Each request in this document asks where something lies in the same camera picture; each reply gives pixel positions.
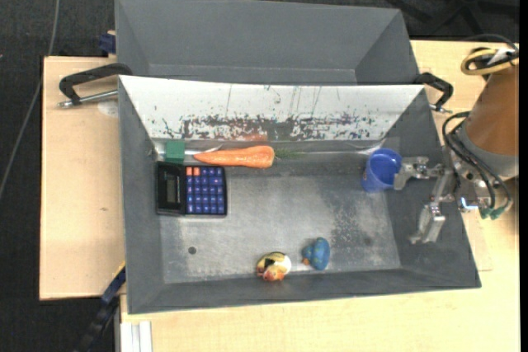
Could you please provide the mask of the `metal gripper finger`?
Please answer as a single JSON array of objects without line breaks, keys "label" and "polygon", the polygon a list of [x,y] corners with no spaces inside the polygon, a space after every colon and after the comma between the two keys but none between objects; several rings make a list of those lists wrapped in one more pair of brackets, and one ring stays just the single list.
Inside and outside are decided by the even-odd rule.
[{"label": "metal gripper finger", "polygon": [[443,173],[444,164],[439,163],[430,167],[428,163],[429,158],[425,156],[403,157],[399,171],[394,175],[393,188],[402,190],[411,179],[429,180]]},{"label": "metal gripper finger", "polygon": [[411,244],[436,243],[446,222],[441,204],[436,201],[425,204],[417,216],[416,232],[408,237]]}]

